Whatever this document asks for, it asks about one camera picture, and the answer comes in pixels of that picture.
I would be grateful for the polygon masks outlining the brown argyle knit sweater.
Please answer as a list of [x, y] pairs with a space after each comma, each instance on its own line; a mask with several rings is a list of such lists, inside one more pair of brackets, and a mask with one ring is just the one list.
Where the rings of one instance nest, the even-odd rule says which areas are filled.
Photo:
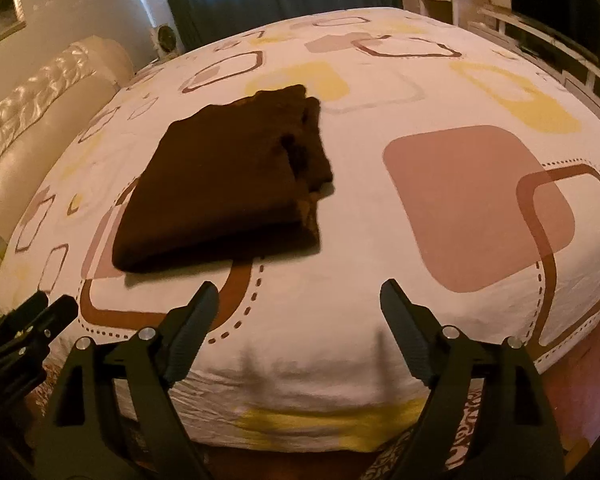
[[150, 273], [317, 246], [317, 202], [334, 180], [320, 113], [294, 84], [172, 122], [122, 214], [114, 266]]

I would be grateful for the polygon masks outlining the floral patterned bed skirt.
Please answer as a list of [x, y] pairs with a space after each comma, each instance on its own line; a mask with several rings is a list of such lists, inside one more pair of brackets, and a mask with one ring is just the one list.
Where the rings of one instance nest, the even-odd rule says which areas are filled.
[[[131, 382], [137, 416], [154, 466], [129, 456], [114, 375], [92, 361], [69, 362], [47, 405], [35, 452], [38, 479], [209, 479], [210, 471], [172, 405], [168, 388], [151, 374]], [[420, 413], [396, 472], [432, 479], [442, 474], [464, 414], [467, 390], [440, 382]]]

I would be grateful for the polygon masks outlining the cream tufted leather headboard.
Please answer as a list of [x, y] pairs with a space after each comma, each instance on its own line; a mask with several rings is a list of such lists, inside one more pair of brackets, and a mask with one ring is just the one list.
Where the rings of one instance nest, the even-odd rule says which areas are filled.
[[0, 266], [18, 222], [68, 145], [135, 74], [116, 40], [70, 44], [0, 102]]

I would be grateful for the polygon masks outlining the patterned white bed sheet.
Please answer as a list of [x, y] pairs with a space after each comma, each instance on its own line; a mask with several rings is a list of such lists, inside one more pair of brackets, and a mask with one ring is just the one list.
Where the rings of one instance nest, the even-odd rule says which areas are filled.
[[[302, 84], [334, 180], [313, 248], [126, 273], [112, 244], [166, 129]], [[444, 325], [519, 338], [550, 370], [600, 322], [600, 119], [519, 55], [393, 8], [304, 16], [145, 70], [46, 174], [0, 266], [0, 314], [32, 292], [79, 314], [53, 346], [128, 338], [204, 282], [219, 312], [173, 400], [200, 443], [370, 452], [424, 385], [380, 310], [396, 280]]]

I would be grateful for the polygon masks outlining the framed wedding photo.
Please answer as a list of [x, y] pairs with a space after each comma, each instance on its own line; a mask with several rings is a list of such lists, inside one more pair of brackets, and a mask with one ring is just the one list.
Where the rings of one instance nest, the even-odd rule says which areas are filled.
[[3, 0], [0, 3], [0, 42], [27, 25], [21, 0]]

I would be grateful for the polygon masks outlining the small round desk fan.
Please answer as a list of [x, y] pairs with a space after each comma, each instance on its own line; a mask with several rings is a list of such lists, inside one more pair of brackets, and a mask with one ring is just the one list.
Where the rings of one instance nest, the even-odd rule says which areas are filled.
[[178, 37], [168, 24], [155, 27], [151, 31], [151, 39], [160, 58], [178, 52]]

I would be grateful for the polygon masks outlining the white tv stand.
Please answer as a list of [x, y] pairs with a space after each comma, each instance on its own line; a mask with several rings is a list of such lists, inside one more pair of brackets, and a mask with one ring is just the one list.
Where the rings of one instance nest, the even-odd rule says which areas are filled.
[[468, 23], [474, 34], [514, 52], [562, 84], [600, 119], [600, 60], [555, 29], [498, 6]]

